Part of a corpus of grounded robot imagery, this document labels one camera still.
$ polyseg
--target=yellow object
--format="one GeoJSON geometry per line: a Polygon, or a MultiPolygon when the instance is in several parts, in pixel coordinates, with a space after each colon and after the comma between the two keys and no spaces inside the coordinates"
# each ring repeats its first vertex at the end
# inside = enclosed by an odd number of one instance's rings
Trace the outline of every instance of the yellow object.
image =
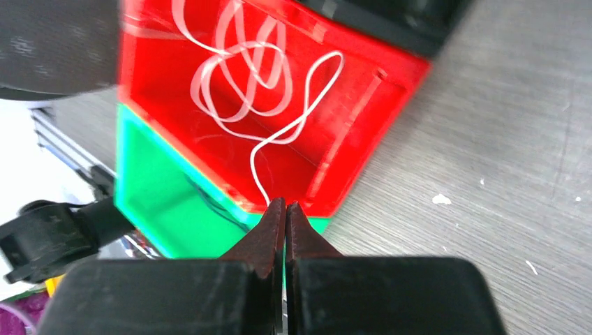
{"type": "Polygon", "coordinates": [[[61,281],[61,279],[64,276],[59,276],[59,277],[55,277],[55,278],[51,278],[51,279],[47,279],[45,281],[45,288],[47,288],[47,293],[50,295],[50,297],[52,295],[54,295],[55,290],[57,289],[57,286],[59,285],[59,282],[61,281]]]}

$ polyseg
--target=purple object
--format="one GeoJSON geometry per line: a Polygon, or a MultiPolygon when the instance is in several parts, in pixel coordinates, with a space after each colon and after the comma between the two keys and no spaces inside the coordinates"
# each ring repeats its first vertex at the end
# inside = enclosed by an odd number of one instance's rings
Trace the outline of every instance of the purple object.
{"type": "MultiPolygon", "coordinates": [[[[49,296],[46,292],[17,300],[16,305],[39,322],[49,296]]],[[[24,324],[13,314],[0,310],[0,335],[26,335],[24,324]]]]}

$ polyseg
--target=white cord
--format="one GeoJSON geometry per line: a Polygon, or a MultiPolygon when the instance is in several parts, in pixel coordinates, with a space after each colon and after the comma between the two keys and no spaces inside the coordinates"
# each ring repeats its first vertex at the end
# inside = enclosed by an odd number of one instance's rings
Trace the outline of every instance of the white cord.
{"type": "Polygon", "coordinates": [[[214,37],[216,47],[211,47],[196,40],[191,34],[191,32],[189,32],[187,25],[185,23],[185,1],[186,0],[172,0],[172,16],[173,20],[175,21],[175,24],[177,25],[177,28],[191,42],[214,53],[214,55],[212,55],[210,58],[204,61],[200,65],[198,70],[195,72],[195,75],[193,76],[193,79],[191,81],[191,98],[193,99],[193,102],[203,112],[211,116],[212,119],[218,124],[218,126],[220,126],[220,128],[222,128],[227,133],[234,135],[236,137],[245,138],[247,140],[259,141],[259,143],[257,143],[257,145],[253,148],[253,150],[251,150],[249,163],[251,164],[251,173],[253,174],[255,183],[257,184],[259,191],[265,198],[265,202],[269,204],[269,196],[263,188],[263,185],[261,185],[261,182],[257,175],[257,171],[255,168],[255,155],[257,154],[257,151],[261,150],[265,145],[269,143],[289,144],[296,140],[296,138],[298,138],[298,136],[302,132],[302,129],[304,128],[306,118],[313,112],[313,110],[317,107],[317,105],[323,99],[323,97],[325,97],[329,89],[331,89],[331,87],[341,74],[344,65],[343,53],[339,51],[329,52],[317,59],[312,64],[308,73],[306,74],[306,81],[304,83],[304,108],[302,114],[298,118],[296,118],[287,126],[283,127],[282,129],[275,132],[273,135],[269,137],[260,137],[255,135],[237,133],[228,129],[224,123],[238,122],[242,120],[244,117],[246,117],[249,112],[254,112],[263,117],[273,117],[275,115],[282,113],[288,107],[290,101],[292,100],[293,81],[292,75],[290,73],[290,65],[288,63],[288,59],[286,58],[286,26],[282,22],[278,22],[277,20],[275,20],[273,17],[267,16],[267,18],[261,25],[259,32],[257,33],[256,40],[247,41],[244,29],[244,12],[242,8],[242,2],[240,0],[229,0],[228,5],[222,11],[219,18],[219,22],[216,26],[214,37]],[[233,45],[232,47],[226,48],[226,32],[233,18],[235,20],[235,29],[238,43],[236,45],[233,45]],[[273,32],[274,28],[277,28],[276,44],[268,43],[267,39],[269,38],[269,35],[271,35],[271,33],[273,32]],[[272,69],[269,73],[267,81],[263,80],[260,76],[263,53],[266,48],[273,49],[276,51],[276,54],[274,55],[272,69]],[[252,58],[249,54],[250,49],[254,49],[252,58]],[[246,65],[249,67],[250,70],[249,78],[246,84],[246,91],[244,93],[233,80],[232,75],[230,74],[230,70],[228,69],[228,66],[225,63],[226,59],[234,57],[237,54],[242,55],[246,65]],[[329,82],[325,85],[325,88],[323,88],[323,90],[319,93],[319,95],[312,102],[312,104],[309,104],[310,86],[313,74],[321,64],[334,57],[339,57],[340,59],[339,66],[335,70],[335,74],[333,74],[329,82]],[[210,91],[210,82],[212,79],[212,73],[214,72],[214,69],[217,66],[220,66],[220,69],[224,74],[224,78],[228,81],[232,89],[236,92],[236,94],[243,102],[238,112],[232,115],[231,117],[220,117],[212,99],[212,93],[210,91]],[[257,85],[259,84],[266,89],[274,89],[279,83],[279,80],[282,75],[284,76],[285,81],[284,93],[278,105],[275,108],[272,108],[268,111],[256,110],[253,106],[253,103],[255,100],[257,85]],[[283,139],[278,139],[278,137],[287,133],[290,129],[294,127],[295,131],[294,133],[292,133],[292,135],[289,135],[288,137],[285,137],[283,139]]]}

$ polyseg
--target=red bin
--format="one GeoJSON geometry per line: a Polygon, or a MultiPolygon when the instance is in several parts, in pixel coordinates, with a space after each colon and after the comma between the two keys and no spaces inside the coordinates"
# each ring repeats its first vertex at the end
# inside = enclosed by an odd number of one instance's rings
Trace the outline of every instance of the red bin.
{"type": "MultiPolygon", "coordinates": [[[[195,39],[214,44],[216,26],[228,4],[229,0],[187,1],[184,19],[195,39]]],[[[305,79],[312,64],[333,50],[343,53],[343,70],[306,120],[299,137],[290,144],[268,144],[255,156],[260,182],[271,198],[297,200],[312,217],[333,216],[430,64],[325,19],[293,0],[246,0],[242,9],[247,40],[257,39],[268,17],[285,25],[293,94],[281,114],[262,117],[249,113],[226,124],[232,131],[268,137],[298,118],[303,113],[305,79]]],[[[236,22],[231,22],[225,45],[238,44],[235,29],[236,22]]],[[[275,43],[277,34],[272,33],[268,41],[275,43]]],[[[190,96],[197,69],[212,55],[180,32],[170,1],[126,2],[121,101],[235,204],[246,212],[262,213],[265,199],[249,163],[258,142],[224,131],[190,96]]],[[[269,76],[275,57],[274,50],[264,51],[262,77],[269,76]]],[[[230,57],[226,64],[236,85],[243,89],[250,73],[243,57],[230,57]]],[[[311,78],[311,100],[338,66],[338,59],[330,59],[318,67],[311,78]]],[[[277,106],[286,80],[280,79],[272,89],[257,87],[253,106],[258,110],[277,106]]],[[[210,87],[219,116],[234,115],[243,102],[220,68],[213,71],[210,87]]]]}

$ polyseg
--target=white surface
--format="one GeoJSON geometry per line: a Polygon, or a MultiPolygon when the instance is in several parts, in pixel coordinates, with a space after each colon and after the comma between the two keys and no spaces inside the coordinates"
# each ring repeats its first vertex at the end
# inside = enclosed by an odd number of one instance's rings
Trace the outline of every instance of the white surface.
{"type": "MultiPolygon", "coordinates": [[[[22,205],[34,200],[72,201],[69,193],[81,201],[92,199],[88,186],[74,172],[37,146],[30,112],[20,103],[0,100],[0,157],[0,225],[14,219],[22,205]]],[[[3,277],[10,270],[0,251],[0,300],[32,287],[8,284],[3,277]]]]}

